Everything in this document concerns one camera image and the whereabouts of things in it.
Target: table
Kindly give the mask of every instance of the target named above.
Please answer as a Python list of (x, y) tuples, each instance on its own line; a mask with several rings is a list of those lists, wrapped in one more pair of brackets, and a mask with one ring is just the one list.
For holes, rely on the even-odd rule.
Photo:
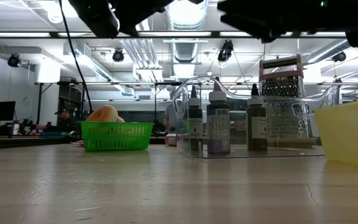
[(358, 166), (174, 147), (0, 149), (1, 223), (358, 223)]

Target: white wall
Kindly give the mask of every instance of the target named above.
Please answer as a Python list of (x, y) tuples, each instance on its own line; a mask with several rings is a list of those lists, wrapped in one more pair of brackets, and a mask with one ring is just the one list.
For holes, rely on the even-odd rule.
[(11, 68), (0, 58), (0, 101), (16, 101), (18, 119), (37, 118), (38, 88), (34, 72)]

